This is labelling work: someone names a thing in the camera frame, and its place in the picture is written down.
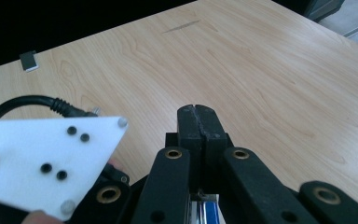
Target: light wood grain surface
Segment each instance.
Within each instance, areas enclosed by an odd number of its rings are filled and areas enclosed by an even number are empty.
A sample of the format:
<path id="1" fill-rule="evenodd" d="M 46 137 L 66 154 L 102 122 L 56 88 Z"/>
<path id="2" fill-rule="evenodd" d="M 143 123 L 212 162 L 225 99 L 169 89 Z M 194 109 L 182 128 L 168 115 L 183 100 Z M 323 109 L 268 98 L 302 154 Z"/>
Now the light wood grain surface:
<path id="1" fill-rule="evenodd" d="M 0 104 L 43 94 L 130 128 L 114 155 L 148 174 L 176 110 L 213 108 L 284 185 L 322 180 L 358 201 L 358 45 L 269 0 L 199 0 L 0 66 Z M 52 118 L 28 106 L 5 119 Z"/>

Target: white plastic plate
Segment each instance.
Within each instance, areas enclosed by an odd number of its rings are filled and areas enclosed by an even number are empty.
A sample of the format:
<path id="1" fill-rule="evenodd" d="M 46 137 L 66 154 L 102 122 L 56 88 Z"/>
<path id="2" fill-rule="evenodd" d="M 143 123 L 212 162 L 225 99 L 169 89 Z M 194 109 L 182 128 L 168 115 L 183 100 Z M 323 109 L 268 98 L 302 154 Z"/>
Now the white plastic plate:
<path id="1" fill-rule="evenodd" d="M 0 120 L 0 203 L 69 219 L 127 127 L 122 117 Z M 59 171 L 67 177 L 60 180 Z"/>

